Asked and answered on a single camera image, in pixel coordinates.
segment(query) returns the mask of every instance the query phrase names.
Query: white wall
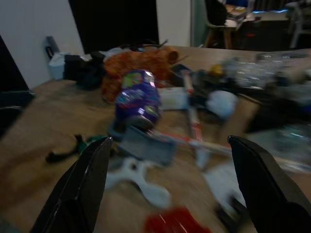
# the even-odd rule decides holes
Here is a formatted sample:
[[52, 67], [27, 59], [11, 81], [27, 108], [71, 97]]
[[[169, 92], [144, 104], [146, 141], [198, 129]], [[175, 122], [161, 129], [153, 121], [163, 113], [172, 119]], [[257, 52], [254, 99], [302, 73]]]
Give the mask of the white wall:
[[157, 23], [160, 43], [190, 46], [191, 0], [156, 0]]
[[68, 0], [0, 0], [0, 35], [29, 88], [51, 79], [46, 36], [61, 51], [83, 54]]

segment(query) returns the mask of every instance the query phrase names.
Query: wooden table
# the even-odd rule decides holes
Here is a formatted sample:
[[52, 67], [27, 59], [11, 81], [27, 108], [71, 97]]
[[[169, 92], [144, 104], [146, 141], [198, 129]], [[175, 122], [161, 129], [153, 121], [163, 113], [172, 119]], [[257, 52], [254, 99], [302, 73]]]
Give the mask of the wooden table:
[[[177, 47], [189, 55], [182, 63], [191, 69], [209, 69], [225, 58], [239, 56], [244, 60], [257, 52]], [[34, 89], [35, 100], [0, 141], [0, 215], [28, 232], [39, 215], [54, 185], [77, 157], [55, 165], [45, 162], [51, 150], [64, 151], [74, 143], [74, 134], [88, 137], [107, 132], [114, 119], [114, 106], [101, 100], [100, 90], [83, 91], [71, 81], [50, 81]], [[187, 115], [165, 112], [157, 125], [159, 131], [190, 135]], [[213, 141], [217, 125], [203, 124], [203, 138]], [[209, 167], [219, 164], [214, 157]], [[224, 233], [213, 208], [215, 200], [195, 166], [193, 151], [179, 147], [168, 168], [152, 168], [148, 180], [169, 190], [174, 206], [186, 206], [203, 226], [214, 233]], [[310, 177], [298, 176], [304, 188]], [[129, 183], [106, 191], [100, 207], [95, 232], [139, 233], [145, 218], [156, 209]], [[244, 232], [255, 232], [252, 225]]]

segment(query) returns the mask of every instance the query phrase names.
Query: black bag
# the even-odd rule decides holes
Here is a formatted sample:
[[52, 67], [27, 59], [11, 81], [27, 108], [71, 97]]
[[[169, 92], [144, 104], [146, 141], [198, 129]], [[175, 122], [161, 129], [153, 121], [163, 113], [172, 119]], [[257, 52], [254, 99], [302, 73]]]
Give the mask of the black bag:
[[224, 26], [228, 12], [223, 4], [218, 0], [205, 0], [207, 17], [211, 24]]

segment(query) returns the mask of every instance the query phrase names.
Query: yellow object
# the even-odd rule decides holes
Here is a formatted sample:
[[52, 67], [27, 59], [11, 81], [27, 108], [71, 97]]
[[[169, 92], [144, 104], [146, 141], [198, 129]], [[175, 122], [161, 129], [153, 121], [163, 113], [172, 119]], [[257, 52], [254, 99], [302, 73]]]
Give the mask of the yellow object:
[[220, 64], [213, 65], [209, 72], [212, 76], [223, 76], [224, 71]]

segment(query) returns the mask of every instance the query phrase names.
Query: chair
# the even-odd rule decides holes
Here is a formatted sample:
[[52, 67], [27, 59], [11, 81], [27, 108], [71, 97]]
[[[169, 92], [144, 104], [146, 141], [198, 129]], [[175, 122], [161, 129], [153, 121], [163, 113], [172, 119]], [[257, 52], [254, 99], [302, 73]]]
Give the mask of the chair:
[[[206, 3], [205, 0], [199, 0], [202, 1], [202, 5], [204, 6], [204, 9], [206, 9]], [[243, 23], [243, 18], [241, 18], [240, 20], [236, 20], [236, 19], [227, 19], [225, 25], [223, 26], [217, 26], [214, 25], [212, 23], [210, 23], [210, 21], [208, 20], [208, 15], [207, 15], [207, 11], [205, 10], [204, 13], [204, 18], [206, 21], [206, 26], [209, 28], [209, 32], [205, 41], [205, 47], [208, 47], [215, 35], [215, 32], [217, 30], [221, 30], [224, 32], [224, 39], [225, 39], [225, 48], [230, 50], [232, 49], [232, 42], [231, 42], [231, 33], [234, 31], [237, 31], [240, 26]]]
[[303, 4], [300, 2], [291, 2], [291, 8], [293, 9], [293, 15], [288, 28], [288, 33], [293, 33], [290, 48], [297, 47], [298, 39], [301, 34], [311, 34], [311, 18], [309, 15], [303, 13]]

